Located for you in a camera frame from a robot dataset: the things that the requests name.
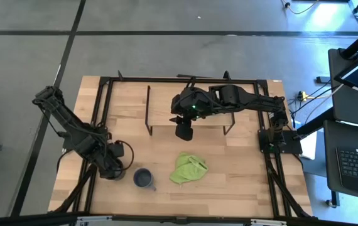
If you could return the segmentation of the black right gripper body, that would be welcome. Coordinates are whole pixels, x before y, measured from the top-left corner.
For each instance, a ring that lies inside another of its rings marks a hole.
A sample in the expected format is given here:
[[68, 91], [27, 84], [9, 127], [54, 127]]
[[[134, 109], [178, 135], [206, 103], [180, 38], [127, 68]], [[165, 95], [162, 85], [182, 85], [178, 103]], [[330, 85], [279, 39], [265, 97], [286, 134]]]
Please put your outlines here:
[[186, 120], [191, 120], [191, 114], [198, 114], [201, 118], [210, 116], [212, 115], [210, 94], [200, 88], [184, 88], [172, 99], [171, 113]]

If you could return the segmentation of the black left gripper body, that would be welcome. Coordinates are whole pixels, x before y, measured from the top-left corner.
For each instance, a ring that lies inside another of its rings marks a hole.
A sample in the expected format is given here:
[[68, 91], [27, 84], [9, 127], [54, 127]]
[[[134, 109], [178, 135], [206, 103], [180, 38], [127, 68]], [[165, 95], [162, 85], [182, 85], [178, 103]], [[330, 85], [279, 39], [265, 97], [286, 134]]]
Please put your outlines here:
[[101, 168], [123, 168], [120, 157], [124, 156], [124, 147], [121, 141], [114, 143], [100, 143], [100, 160]]

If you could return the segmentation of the grey mug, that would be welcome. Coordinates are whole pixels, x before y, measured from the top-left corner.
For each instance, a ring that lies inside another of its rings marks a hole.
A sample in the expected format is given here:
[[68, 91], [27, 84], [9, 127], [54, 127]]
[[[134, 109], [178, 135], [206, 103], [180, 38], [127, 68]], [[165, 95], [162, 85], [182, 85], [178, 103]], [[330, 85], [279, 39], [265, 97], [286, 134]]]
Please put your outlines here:
[[133, 175], [134, 184], [140, 188], [149, 188], [153, 191], [156, 191], [154, 185], [154, 178], [150, 170], [146, 168], [137, 169]]

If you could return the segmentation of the wooden shelf with black legs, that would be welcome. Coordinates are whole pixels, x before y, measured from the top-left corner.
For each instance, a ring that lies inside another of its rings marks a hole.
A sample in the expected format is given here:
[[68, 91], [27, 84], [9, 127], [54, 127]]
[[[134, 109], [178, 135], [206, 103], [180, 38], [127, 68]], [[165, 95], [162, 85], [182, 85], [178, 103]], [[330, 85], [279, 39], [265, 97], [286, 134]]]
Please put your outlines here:
[[[171, 114], [171, 101], [176, 94], [185, 88], [185, 83], [151, 83], [147, 86], [145, 125], [150, 136], [154, 127], [168, 126], [175, 130], [176, 124], [169, 119], [176, 117]], [[207, 116], [192, 122], [192, 128], [218, 127], [226, 135], [235, 124], [234, 113]]]

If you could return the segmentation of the green microfibre cloth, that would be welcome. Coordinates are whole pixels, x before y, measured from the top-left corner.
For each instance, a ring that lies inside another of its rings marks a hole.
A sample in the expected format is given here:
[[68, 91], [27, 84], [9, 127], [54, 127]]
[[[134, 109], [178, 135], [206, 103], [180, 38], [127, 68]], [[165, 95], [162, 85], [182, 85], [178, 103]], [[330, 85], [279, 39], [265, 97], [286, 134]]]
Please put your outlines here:
[[175, 161], [175, 170], [170, 174], [170, 180], [179, 185], [197, 181], [203, 178], [208, 170], [204, 159], [182, 152]]

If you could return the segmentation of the black overhead rig beam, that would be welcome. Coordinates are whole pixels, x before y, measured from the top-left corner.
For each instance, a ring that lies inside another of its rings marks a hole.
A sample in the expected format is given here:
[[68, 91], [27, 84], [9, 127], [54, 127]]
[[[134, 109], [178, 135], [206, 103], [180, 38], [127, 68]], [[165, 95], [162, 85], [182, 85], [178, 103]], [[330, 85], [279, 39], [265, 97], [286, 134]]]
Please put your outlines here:
[[238, 218], [238, 217], [172, 217], [145, 215], [91, 215], [88, 212], [50, 212], [38, 215], [0, 217], [0, 226], [61, 226], [71, 223], [95, 221], [159, 222], [187, 225], [190, 223], [237, 223], [249, 226], [358, 226], [358, 223], [334, 222], [315, 217], [274, 217], [274, 218]]

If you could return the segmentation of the white paper sheet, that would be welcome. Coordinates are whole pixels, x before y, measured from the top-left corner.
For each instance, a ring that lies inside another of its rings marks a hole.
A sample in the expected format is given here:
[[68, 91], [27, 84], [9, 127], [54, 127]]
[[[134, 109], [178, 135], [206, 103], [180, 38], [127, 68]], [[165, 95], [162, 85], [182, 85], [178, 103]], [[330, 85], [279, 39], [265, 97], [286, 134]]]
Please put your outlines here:
[[304, 137], [300, 141], [302, 153], [300, 157], [314, 160], [317, 146], [317, 132]]

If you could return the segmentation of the black side desk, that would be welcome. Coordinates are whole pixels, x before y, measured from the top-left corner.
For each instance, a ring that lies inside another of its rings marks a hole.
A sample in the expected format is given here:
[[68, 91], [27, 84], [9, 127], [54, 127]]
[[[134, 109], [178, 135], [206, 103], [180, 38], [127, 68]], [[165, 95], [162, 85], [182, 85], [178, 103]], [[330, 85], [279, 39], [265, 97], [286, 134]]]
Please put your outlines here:
[[[344, 60], [338, 49], [328, 51], [329, 72], [331, 86], [337, 87], [341, 83], [335, 81], [336, 75], [343, 69], [352, 65], [350, 60]], [[358, 91], [343, 85], [332, 96], [334, 118], [338, 121], [351, 122], [358, 124]]]

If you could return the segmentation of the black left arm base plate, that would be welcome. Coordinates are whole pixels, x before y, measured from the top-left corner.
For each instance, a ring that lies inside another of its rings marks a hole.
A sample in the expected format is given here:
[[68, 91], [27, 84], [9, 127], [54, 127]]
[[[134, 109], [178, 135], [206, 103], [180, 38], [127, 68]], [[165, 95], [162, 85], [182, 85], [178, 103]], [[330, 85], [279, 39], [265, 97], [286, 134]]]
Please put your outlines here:
[[69, 133], [63, 132], [62, 137], [64, 138], [63, 148], [80, 151], [82, 142], [82, 135], [80, 133]]

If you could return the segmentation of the black aluminium table frame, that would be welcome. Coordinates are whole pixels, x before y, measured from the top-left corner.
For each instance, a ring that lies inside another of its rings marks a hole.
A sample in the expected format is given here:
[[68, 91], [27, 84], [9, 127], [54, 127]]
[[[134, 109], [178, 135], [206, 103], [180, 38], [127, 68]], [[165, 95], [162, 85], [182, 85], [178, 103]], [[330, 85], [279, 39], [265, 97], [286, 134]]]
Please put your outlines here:
[[[266, 114], [244, 110], [224, 135], [218, 127], [196, 127], [183, 141], [168, 126], [145, 125], [147, 86], [185, 83], [182, 78], [82, 79], [75, 113], [85, 122], [105, 122], [114, 139], [126, 142], [122, 162], [127, 168], [118, 181], [93, 177], [72, 205], [91, 215], [172, 217], [273, 218], [287, 215], [279, 188], [268, 180], [258, 130], [268, 127]], [[170, 180], [180, 153], [196, 155], [209, 167], [205, 176], [181, 185]], [[134, 184], [136, 170], [146, 168], [156, 191]]]

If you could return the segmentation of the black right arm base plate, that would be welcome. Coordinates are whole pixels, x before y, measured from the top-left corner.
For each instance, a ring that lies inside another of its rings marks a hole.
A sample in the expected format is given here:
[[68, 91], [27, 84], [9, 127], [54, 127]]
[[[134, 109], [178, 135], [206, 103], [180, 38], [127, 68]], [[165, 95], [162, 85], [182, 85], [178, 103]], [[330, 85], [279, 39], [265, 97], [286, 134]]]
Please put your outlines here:
[[295, 131], [258, 131], [260, 150], [264, 153], [301, 154], [300, 137]]

